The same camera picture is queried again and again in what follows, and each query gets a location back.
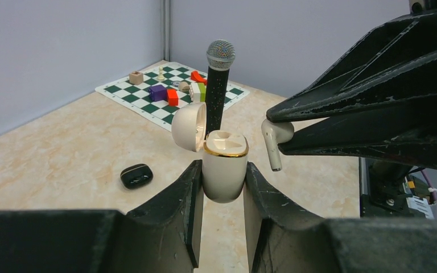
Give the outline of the black earbud charging case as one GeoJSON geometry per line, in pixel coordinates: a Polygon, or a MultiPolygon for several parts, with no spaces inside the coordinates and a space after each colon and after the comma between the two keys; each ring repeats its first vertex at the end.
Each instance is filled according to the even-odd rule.
{"type": "Polygon", "coordinates": [[[154,178],[151,168],[139,163],[125,168],[120,174],[120,180],[126,189],[137,189],[148,184],[154,178]]]}

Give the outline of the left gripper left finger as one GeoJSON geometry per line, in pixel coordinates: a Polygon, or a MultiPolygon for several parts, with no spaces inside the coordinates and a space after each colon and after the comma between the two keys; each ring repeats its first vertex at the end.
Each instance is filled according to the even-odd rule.
{"type": "Polygon", "coordinates": [[[127,213],[0,210],[0,272],[192,272],[200,257],[201,169],[194,160],[127,213]]]}

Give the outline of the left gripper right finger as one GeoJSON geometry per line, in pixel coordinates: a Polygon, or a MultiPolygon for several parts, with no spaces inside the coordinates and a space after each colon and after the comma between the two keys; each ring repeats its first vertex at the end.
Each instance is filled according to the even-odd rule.
{"type": "Polygon", "coordinates": [[[250,272],[437,272],[437,220],[323,218],[251,162],[243,194],[250,272]]]}

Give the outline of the white earbud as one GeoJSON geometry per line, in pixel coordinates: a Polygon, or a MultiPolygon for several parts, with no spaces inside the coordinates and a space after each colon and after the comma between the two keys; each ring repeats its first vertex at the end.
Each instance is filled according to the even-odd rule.
{"type": "Polygon", "coordinates": [[[282,170],[282,162],[278,145],[290,141],[294,136],[294,125],[291,122],[273,123],[264,119],[261,131],[265,141],[271,170],[282,170]]]}

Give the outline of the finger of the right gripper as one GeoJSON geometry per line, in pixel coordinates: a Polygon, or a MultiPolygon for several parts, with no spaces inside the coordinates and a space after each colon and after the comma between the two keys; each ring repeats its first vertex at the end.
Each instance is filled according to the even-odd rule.
{"type": "Polygon", "coordinates": [[[358,156],[437,169],[437,114],[373,110],[329,117],[279,145],[285,155],[358,156]]]}
{"type": "Polygon", "coordinates": [[[272,122],[330,117],[437,96],[437,9],[365,34],[310,86],[271,107],[272,122]]]}

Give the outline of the white earbud charging case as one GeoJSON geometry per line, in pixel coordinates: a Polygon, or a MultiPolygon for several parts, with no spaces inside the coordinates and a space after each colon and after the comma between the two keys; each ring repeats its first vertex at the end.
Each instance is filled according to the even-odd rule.
{"type": "Polygon", "coordinates": [[[219,204],[238,198],[244,186],[249,144],[242,134],[224,130],[207,133],[207,107],[191,103],[175,112],[171,124],[174,142],[202,155],[201,173],[206,196],[219,204]]]}

